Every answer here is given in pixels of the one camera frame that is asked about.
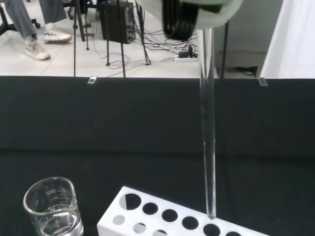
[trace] black speaker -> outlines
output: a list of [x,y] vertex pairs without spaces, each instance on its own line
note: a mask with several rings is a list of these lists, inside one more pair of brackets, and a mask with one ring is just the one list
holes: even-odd
[[[131,2],[127,3],[125,1],[119,1],[120,4],[120,14],[121,14],[121,27],[122,27],[122,41],[125,44],[132,42],[135,39],[135,30],[133,23],[133,4]],[[116,0],[108,1],[108,9],[106,12],[106,3],[101,3],[100,8],[100,21],[102,26],[103,39],[106,37],[106,19],[108,19],[108,39],[110,41],[121,42],[120,38],[120,22],[118,20],[118,8]]]

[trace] glass beaker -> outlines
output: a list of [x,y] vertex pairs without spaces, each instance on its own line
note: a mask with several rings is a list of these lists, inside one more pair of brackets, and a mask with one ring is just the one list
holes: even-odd
[[73,184],[51,177],[34,184],[25,194],[23,206],[39,236],[81,236],[83,224]]

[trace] black stand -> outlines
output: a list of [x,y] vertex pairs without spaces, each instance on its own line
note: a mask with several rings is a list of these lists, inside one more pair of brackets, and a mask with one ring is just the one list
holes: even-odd
[[89,49],[89,35],[88,35],[88,24],[87,24],[87,13],[88,13],[88,3],[85,1],[84,2],[84,9],[85,9],[85,35],[87,37],[87,51]]
[[77,47],[76,47],[76,42],[77,42],[77,37],[76,37],[76,32],[77,32],[77,10],[78,10],[78,5],[76,4],[78,1],[77,0],[74,0],[75,1],[75,4],[74,4],[74,21],[73,21],[73,35],[74,35],[74,50],[73,50],[73,69],[74,69],[74,71],[73,71],[73,77],[75,78],[76,77],[76,49],[77,49]]
[[142,11],[142,7],[138,5],[137,2],[136,3],[136,8],[137,8],[137,14],[138,14],[138,18],[139,18],[139,24],[140,24],[140,38],[141,38],[141,43],[143,45],[143,50],[144,50],[144,56],[146,59],[146,65],[149,65],[151,63],[147,50],[146,50],[146,46],[144,43],[144,19],[143,19],[143,11]]
[[225,23],[225,33],[224,33],[224,43],[223,43],[223,57],[222,65],[220,70],[220,78],[224,79],[224,70],[225,70],[225,58],[226,58],[226,48],[227,48],[227,37],[228,37],[228,22]]
[[82,39],[83,42],[85,42],[85,35],[84,35],[82,18],[81,18],[81,8],[80,8],[79,0],[72,0],[70,2],[64,3],[63,7],[74,7],[74,9],[75,8],[77,9],[77,11],[74,13],[74,18],[76,18],[76,15],[78,16],[79,28],[80,28],[80,33],[81,33],[81,39]]
[[120,45],[122,50],[122,61],[123,61],[123,75],[126,78],[126,69],[125,69],[125,56],[124,56],[124,43],[123,43],[123,28],[122,28],[122,19],[121,19],[121,12],[120,12],[120,3],[119,0],[117,2],[117,10],[118,10],[118,23],[119,23],[119,33],[120,33]]
[[105,17],[106,17],[106,44],[107,44],[107,63],[106,65],[110,65],[109,62],[109,18],[108,18],[108,0],[105,0]]

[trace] gray pants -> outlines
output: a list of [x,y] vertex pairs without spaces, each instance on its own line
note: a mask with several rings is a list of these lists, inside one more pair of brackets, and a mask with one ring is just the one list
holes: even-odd
[[[39,2],[45,24],[66,19],[62,0],[39,0]],[[7,0],[5,8],[15,28],[23,38],[36,34],[23,0]]]

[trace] power strip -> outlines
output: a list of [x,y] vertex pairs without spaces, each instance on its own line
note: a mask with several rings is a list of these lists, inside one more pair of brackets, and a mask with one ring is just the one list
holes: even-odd
[[175,62],[199,61],[199,58],[175,58]]

